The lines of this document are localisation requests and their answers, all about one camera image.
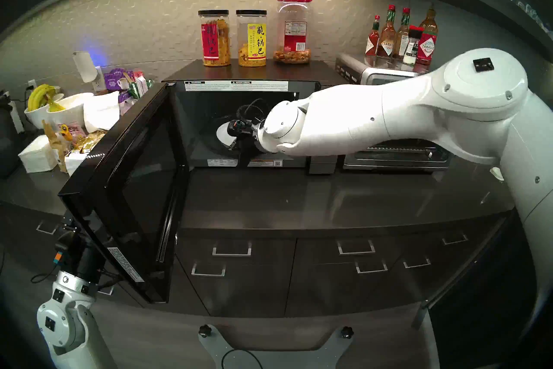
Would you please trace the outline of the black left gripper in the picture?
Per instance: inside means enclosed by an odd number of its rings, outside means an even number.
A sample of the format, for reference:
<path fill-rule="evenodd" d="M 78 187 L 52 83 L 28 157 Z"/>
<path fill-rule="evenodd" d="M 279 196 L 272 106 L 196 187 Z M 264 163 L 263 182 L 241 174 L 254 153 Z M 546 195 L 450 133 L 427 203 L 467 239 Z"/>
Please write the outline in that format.
<path fill-rule="evenodd" d="M 77 232 L 81 227 L 71 211 L 65 211 L 61 228 L 71 231 L 64 233 L 64 272 L 100 285 L 106 263 L 104 255 L 88 235 Z"/>

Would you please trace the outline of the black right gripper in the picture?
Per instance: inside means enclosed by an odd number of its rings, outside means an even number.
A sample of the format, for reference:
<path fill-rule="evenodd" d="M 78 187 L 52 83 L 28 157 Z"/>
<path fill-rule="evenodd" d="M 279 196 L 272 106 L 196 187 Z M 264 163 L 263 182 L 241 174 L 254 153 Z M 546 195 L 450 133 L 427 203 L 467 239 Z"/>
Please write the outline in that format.
<path fill-rule="evenodd" d="M 246 168 L 252 159 L 262 155 L 256 135 L 253 132 L 239 132 L 236 137 L 236 148 L 238 149 L 237 168 Z"/>

